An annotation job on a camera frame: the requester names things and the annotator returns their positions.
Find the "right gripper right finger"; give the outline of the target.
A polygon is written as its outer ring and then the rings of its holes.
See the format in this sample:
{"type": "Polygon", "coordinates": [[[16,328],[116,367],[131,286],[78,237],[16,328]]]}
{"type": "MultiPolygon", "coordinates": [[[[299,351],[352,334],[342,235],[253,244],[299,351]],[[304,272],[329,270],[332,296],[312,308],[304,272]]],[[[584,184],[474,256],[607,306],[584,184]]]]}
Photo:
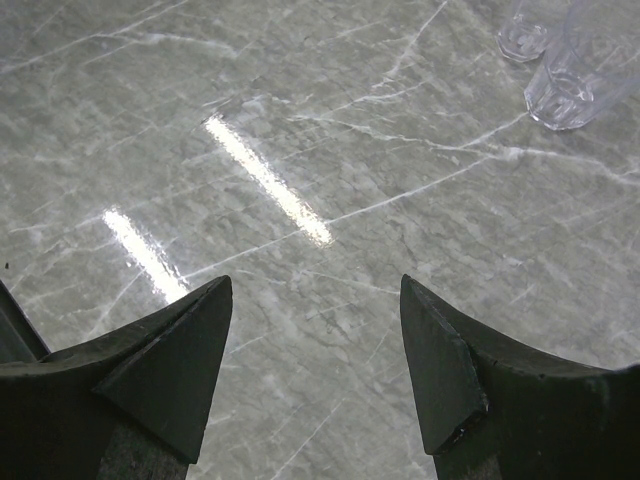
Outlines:
{"type": "Polygon", "coordinates": [[[635,479],[639,369],[534,349],[401,281],[404,349],[441,479],[635,479]]]}

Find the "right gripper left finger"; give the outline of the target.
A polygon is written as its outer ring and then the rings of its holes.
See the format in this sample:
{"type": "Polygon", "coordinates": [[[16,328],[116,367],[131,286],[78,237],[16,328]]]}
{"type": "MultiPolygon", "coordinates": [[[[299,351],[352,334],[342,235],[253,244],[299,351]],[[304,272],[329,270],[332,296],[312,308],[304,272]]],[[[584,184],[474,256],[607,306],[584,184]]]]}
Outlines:
{"type": "Polygon", "coordinates": [[[184,478],[200,455],[232,308],[221,276],[54,352],[3,291],[2,477],[184,478]]]}

